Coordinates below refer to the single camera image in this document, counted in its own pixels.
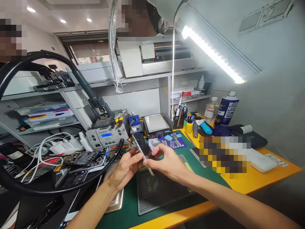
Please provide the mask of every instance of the spray can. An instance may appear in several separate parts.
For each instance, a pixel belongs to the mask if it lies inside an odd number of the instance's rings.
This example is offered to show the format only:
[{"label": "spray can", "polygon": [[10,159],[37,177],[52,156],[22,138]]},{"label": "spray can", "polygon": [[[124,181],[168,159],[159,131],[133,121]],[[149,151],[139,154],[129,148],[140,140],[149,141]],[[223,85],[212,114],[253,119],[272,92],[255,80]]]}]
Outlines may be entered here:
[{"label": "spray can", "polygon": [[234,111],[239,102],[239,98],[235,96],[235,92],[230,92],[229,95],[224,96],[221,100],[219,110],[215,119],[214,128],[216,126],[225,126],[229,125],[231,118],[233,117]]}]

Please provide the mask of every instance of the pen holder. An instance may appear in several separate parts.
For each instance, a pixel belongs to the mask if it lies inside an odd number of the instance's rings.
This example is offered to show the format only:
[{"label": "pen holder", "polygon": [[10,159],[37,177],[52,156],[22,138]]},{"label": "pen holder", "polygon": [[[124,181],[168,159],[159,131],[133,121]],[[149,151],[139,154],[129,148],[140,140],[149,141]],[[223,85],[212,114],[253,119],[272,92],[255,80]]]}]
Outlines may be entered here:
[{"label": "pen holder", "polygon": [[181,114],[179,125],[178,125],[179,116],[174,116],[174,128],[173,129],[183,129],[184,128],[184,114]]}]

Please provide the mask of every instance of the electrical outlet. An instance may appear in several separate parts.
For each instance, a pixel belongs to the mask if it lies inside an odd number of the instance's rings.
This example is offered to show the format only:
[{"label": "electrical outlet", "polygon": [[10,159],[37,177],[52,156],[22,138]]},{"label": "electrical outlet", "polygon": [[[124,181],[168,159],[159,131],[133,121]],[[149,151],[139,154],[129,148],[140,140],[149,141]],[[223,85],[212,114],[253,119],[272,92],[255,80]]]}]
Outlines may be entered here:
[{"label": "electrical outlet", "polygon": [[68,96],[74,108],[83,108],[89,105],[89,97],[87,96],[84,90],[66,92],[66,95]]}]

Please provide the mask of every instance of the blue tool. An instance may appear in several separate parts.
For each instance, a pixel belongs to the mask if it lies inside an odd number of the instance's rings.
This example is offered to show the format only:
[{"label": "blue tool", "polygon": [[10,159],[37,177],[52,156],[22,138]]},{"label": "blue tool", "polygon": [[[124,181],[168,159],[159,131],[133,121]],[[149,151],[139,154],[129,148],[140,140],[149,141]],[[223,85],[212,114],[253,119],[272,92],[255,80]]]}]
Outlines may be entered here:
[{"label": "blue tool", "polygon": [[183,107],[184,120],[186,120],[187,118],[187,111],[188,111],[187,107]]},{"label": "blue tool", "polygon": [[203,129],[203,131],[206,133],[206,134],[212,134],[213,131],[211,130],[211,128],[209,127],[208,124],[206,124],[205,122],[203,122],[201,125],[200,125]]}]

